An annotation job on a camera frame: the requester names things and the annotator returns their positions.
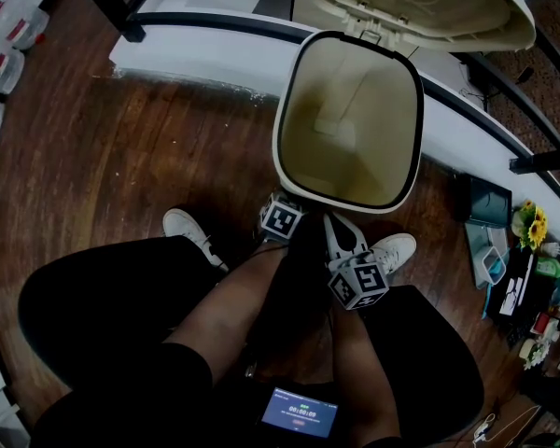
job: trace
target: white trash can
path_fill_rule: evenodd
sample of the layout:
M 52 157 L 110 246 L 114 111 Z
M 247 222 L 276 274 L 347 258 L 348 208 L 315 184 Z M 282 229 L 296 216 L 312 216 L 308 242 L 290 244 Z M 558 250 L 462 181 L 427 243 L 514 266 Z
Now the white trash can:
M 413 188 L 424 93 L 406 43 L 443 51 L 529 48 L 524 0 L 315 0 L 345 32 L 308 37 L 292 65 L 273 131 L 289 192 L 381 214 Z

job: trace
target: white sneaker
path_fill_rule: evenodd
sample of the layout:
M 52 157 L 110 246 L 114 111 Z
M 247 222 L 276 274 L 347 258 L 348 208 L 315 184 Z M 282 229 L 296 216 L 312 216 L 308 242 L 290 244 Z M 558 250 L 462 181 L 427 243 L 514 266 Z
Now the white sneaker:
M 382 264 L 384 273 L 397 271 L 411 258 L 417 248 L 417 241 L 410 234 L 394 234 L 378 241 L 370 247 L 376 260 Z
M 164 214 L 162 224 L 166 237 L 175 235 L 186 237 L 202 250 L 210 264 L 224 272 L 228 271 L 228 266 L 212 250 L 212 245 L 203 229 L 188 213 L 174 207 Z

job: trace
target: hardwood floor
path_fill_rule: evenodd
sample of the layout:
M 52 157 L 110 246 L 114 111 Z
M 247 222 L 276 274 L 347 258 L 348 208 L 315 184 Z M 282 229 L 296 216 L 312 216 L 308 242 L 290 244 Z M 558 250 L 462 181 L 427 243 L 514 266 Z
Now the hardwood floor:
M 158 236 L 163 213 L 181 203 L 220 221 L 214 233 L 246 240 L 277 185 L 275 100 L 112 77 L 107 55 L 118 35 L 92 2 L 60 0 L 51 14 L 48 39 L 30 51 L 0 134 L 0 349 L 30 424 L 66 393 L 18 326 L 18 296 L 35 269 L 87 247 Z M 417 253 L 394 284 L 416 285 L 467 342 L 487 410 L 514 394 L 521 364 L 481 320 L 484 293 L 472 284 L 448 184 L 442 168 L 423 160 L 406 204 L 356 220 L 369 241 L 396 231 L 416 237 Z M 503 419 L 528 406 L 515 398 Z

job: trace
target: green bottle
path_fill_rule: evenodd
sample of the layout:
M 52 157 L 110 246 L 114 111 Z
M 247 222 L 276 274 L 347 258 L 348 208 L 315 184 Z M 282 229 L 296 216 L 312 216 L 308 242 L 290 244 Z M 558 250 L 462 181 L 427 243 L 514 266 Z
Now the green bottle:
M 546 275 L 557 279 L 560 277 L 560 262 L 554 258 L 538 258 L 535 272 L 539 275 Z

